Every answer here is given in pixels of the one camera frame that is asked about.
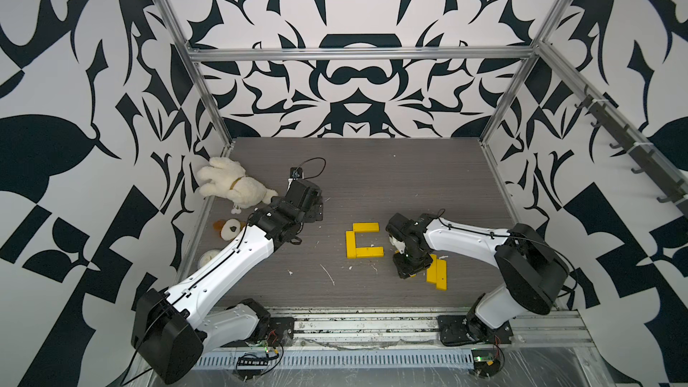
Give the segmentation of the yellow block bar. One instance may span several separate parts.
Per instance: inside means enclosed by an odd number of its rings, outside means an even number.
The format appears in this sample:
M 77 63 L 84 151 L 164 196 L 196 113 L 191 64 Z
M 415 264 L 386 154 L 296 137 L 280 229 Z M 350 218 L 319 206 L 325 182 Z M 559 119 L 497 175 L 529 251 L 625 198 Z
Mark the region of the yellow block bar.
M 352 230 L 355 233 L 378 233 L 380 226 L 376 222 L 354 223 Z
M 358 247 L 356 258 L 382 258 L 384 257 L 383 247 Z

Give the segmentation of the yellow block top bar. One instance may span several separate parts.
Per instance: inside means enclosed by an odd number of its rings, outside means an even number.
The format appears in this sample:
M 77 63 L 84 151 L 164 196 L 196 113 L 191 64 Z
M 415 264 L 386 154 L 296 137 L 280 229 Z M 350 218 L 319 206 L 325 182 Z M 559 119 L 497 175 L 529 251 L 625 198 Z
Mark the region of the yellow block top bar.
M 354 223 L 352 230 L 355 233 L 378 233 L 380 226 L 376 222 Z

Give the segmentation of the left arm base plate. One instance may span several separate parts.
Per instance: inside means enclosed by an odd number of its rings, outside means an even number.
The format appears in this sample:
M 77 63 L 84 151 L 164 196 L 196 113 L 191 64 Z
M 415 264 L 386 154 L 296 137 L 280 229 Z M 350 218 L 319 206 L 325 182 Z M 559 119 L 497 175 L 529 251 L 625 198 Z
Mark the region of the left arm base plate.
M 260 321 L 251 342 L 270 348 L 286 347 L 293 342 L 295 322 L 294 317 L 271 317 L 269 321 Z

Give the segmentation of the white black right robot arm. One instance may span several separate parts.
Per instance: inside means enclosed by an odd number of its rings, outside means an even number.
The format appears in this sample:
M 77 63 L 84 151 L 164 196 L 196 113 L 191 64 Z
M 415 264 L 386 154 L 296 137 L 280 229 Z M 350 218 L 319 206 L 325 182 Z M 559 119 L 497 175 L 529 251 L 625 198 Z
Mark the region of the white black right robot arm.
M 462 320 L 440 323 L 447 347 L 492 342 L 519 315 L 549 315 L 571 269 L 532 227 L 487 229 L 424 213 L 409 219 L 396 213 L 386 232 L 397 249 L 393 262 L 401 279 L 431 267 L 437 252 L 453 253 L 495 267 L 502 283 L 481 295 Z

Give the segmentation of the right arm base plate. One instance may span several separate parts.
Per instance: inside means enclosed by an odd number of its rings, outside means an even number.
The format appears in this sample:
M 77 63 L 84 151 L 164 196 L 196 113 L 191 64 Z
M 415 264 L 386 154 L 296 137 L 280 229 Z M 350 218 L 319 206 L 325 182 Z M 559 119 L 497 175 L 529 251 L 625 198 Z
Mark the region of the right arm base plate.
M 439 315 L 437 317 L 440 342 L 445 347 L 460 347 L 494 343 L 495 339 L 510 344 L 512 326 L 505 322 L 491 328 L 476 315 Z

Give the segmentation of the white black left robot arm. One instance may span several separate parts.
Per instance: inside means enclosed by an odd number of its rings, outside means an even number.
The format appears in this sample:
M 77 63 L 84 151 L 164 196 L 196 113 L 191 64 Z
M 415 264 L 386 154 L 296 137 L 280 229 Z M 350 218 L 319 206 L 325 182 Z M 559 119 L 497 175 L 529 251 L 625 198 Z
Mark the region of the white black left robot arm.
M 213 308 L 282 245 L 300 244 L 304 225 L 322 220 L 323 204 L 319 186 L 291 180 L 286 195 L 255 210 L 238 236 L 209 263 L 177 285 L 151 288 L 139 298 L 131 344 L 163 383 L 178 382 L 201 356 L 222 345 L 266 338 L 270 314 L 254 300 L 218 313 Z

